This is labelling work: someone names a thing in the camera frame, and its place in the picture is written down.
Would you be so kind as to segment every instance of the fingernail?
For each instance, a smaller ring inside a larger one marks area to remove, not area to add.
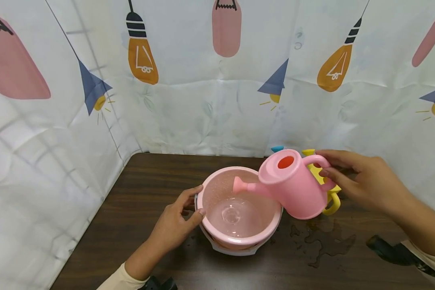
[[[206,216],[206,210],[204,208],[199,208],[198,212],[204,217]]]
[[[322,169],[322,170],[319,172],[319,176],[321,176],[321,177],[328,177],[328,175],[329,175],[329,173],[328,173],[328,171],[325,170],[325,169]]]

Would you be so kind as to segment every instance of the water puddle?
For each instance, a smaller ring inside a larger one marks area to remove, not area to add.
[[[292,232],[290,236],[299,235],[300,232],[292,226]],[[351,235],[346,239],[342,239],[342,228],[340,227],[337,220],[333,220],[333,229],[330,232],[322,231],[318,225],[316,225],[315,220],[310,220],[307,223],[308,236],[304,239],[307,244],[312,244],[315,241],[319,241],[321,244],[321,249],[319,250],[318,256],[314,263],[308,263],[310,267],[319,268],[321,263],[321,257],[327,254],[331,257],[336,255],[345,255],[349,252],[350,248],[356,242],[356,235]]]

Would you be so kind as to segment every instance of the sleeve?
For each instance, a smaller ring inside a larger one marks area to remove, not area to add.
[[[138,290],[147,283],[148,279],[139,281],[130,277],[124,268],[124,263],[122,263],[116,272],[103,282],[97,290]]]
[[[435,256],[424,253],[416,247],[411,241],[401,242],[411,253],[422,260],[431,269],[420,269],[422,274],[435,286]]]

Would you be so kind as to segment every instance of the white curtain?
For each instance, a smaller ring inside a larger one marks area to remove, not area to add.
[[[131,4],[0,0],[0,289],[50,287],[136,152],[354,150],[435,209],[435,0]]]

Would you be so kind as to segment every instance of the wooden table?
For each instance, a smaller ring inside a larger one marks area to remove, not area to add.
[[[202,183],[220,168],[258,170],[261,162],[237,157],[132,156],[52,290],[96,289],[148,238],[165,206],[182,190]],[[312,232],[317,232],[318,240],[305,242]],[[173,277],[181,290],[431,289],[415,268],[383,262],[369,250],[365,241],[374,234],[391,244],[404,239],[392,222],[343,198],[342,207],[331,217],[307,222],[285,213],[270,242],[251,257],[217,253],[197,228],[153,274],[160,281]]]

